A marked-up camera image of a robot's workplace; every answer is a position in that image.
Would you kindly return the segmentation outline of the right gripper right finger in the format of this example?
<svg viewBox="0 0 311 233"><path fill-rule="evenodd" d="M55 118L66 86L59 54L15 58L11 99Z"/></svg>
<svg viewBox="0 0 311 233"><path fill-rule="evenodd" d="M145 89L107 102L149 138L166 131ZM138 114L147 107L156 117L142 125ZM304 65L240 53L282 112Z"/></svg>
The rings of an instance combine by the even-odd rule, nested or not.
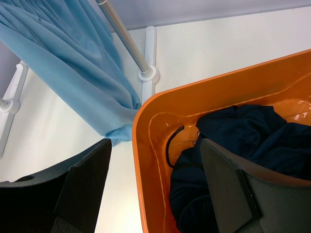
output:
<svg viewBox="0 0 311 233"><path fill-rule="evenodd" d="M209 139L201 144L221 233L309 233L311 183L243 159Z"/></svg>

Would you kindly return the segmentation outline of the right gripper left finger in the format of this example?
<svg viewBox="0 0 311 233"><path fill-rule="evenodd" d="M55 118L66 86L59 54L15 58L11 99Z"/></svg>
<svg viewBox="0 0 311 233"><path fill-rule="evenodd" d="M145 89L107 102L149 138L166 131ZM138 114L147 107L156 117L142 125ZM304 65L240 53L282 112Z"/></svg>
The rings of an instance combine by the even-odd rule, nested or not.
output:
<svg viewBox="0 0 311 233"><path fill-rule="evenodd" d="M40 172L0 184L2 233L93 233L112 143L102 139Z"/></svg>

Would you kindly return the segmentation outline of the navy blue shorts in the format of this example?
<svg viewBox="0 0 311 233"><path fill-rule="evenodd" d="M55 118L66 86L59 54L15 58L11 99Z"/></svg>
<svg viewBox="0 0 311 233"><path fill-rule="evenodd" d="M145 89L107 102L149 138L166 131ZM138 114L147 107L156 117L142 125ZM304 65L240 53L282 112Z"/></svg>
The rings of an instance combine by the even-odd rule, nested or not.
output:
<svg viewBox="0 0 311 233"><path fill-rule="evenodd" d="M170 164L170 206L183 233L218 231L200 150L205 138L264 168L311 178L310 126L287 122L272 106L231 106L202 116L196 127L195 145Z"/></svg>

